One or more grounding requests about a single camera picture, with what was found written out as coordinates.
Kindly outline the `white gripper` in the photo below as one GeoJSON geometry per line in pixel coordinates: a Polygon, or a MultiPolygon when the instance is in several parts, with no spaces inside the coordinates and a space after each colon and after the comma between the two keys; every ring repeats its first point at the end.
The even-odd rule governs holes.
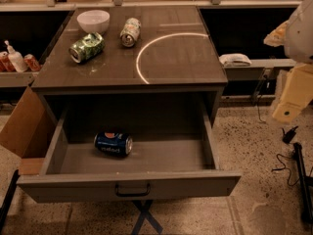
{"type": "Polygon", "coordinates": [[[284,43],[287,57],[297,64],[286,73],[286,81],[272,117],[290,123],[313,100],[313,0],[303,0],[288,21],[284,21],[263,39],[268,46],[284,43]]]}

